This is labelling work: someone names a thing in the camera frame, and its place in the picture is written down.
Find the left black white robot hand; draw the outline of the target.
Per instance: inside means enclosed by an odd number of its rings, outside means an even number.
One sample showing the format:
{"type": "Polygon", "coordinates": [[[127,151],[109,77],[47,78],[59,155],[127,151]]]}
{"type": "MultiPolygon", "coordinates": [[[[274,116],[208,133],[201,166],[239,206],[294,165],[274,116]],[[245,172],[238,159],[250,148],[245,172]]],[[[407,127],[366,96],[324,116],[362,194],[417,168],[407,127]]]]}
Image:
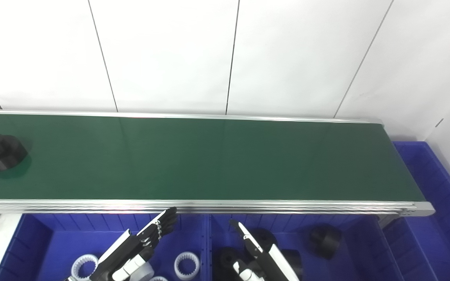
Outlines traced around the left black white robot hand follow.
{"type": "Polygon", "coordinates": [[[161,238],[174,230],[177,208],[171,207],[152,219],[133,235],[126,230],[99,258],[90,275],[91,281],[128,281],[132,274],[147,264],[161,238]]]}

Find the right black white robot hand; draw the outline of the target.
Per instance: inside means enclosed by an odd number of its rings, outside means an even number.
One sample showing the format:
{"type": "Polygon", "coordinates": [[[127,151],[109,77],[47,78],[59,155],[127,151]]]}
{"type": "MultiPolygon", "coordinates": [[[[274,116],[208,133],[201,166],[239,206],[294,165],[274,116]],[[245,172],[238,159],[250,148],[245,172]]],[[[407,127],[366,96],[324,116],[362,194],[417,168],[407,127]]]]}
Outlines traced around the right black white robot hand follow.
{"type": "Polygon", "coordinates": [[[251,266],[238,258],[233,262],[232,268],[241,280],[299,281],[295,271],[275,244],[269,249],[264,249],[241,222],[230,219],[229,223],[242,236],[246,249],[255,258],[261,272],[258,275],[251,266]]]}

